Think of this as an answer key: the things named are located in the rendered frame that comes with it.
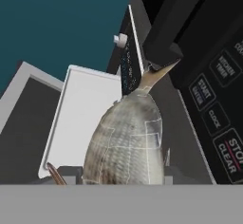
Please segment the brown wooden stick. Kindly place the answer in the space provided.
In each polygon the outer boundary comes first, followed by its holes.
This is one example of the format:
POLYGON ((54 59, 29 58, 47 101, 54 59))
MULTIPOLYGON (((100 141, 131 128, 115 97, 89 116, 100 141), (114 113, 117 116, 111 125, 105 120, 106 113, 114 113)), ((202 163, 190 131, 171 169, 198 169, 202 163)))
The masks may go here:
POLYGON ((64 178, 50 162, 47 163, 47 169, 57 185, 66 185, 64 178))

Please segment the small white cupboard knob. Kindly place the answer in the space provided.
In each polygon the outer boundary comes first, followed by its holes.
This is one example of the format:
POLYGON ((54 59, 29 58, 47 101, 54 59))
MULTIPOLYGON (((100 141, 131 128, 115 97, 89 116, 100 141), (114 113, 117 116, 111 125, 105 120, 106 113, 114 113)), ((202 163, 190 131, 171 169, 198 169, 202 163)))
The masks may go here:
POLYGON ((124 48, 127 42, 127 35, 120 33, 119 35, 114 36, 114 43, 117 47, 124 48))

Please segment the white cupboard door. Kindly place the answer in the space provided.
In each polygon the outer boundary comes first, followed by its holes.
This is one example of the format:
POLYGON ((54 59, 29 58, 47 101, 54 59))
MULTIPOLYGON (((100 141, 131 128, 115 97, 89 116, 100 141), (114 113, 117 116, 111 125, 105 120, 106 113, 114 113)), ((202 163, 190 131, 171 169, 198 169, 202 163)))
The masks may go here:
POLYGON ((70 65, 47 138, 38 177, 48 176, 47 163, 83 166, 87 146, 105 111, 122 97, 119 75, 70 65))

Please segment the grey framed cupboard door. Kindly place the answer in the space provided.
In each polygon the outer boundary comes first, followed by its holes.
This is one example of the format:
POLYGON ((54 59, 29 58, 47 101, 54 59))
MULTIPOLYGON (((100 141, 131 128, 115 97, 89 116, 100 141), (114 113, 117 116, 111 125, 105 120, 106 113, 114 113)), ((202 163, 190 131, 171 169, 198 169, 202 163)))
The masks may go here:
POLYGON ((21 62, 0 96, 0 185, 31 184, 39 170, 63 82, 21 62))

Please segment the grey scaly fish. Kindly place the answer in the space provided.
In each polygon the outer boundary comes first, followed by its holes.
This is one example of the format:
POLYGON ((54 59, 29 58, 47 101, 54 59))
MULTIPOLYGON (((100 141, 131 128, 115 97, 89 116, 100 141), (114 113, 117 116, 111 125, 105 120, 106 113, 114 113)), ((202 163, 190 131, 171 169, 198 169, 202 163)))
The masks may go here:
POLYGON ((85 153, 84 184, 164 184, 163 120, 151 90, 177 64, 148 66, 139 86, 105 111, 85 153))

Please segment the black oven with control panel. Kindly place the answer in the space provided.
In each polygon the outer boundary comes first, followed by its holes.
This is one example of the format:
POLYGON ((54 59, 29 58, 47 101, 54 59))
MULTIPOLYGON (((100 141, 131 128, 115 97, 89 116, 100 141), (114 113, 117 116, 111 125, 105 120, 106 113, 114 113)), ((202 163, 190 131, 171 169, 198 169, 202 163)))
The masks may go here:
POLYGON ((211 173, 243 185, 243 0, 206 0, 178 45, 170 77, 211 173))

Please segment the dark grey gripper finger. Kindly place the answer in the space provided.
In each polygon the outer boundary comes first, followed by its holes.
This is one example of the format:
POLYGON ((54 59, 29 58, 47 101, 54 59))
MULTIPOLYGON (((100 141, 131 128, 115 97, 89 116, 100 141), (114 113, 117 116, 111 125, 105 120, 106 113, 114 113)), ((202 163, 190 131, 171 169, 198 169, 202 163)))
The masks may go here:
POLYGON ((193 185, 198 184, 198 181, 191 177, 186 177, 175 166, 166 166, 164 168, 165 184, 166 185, 193 185))

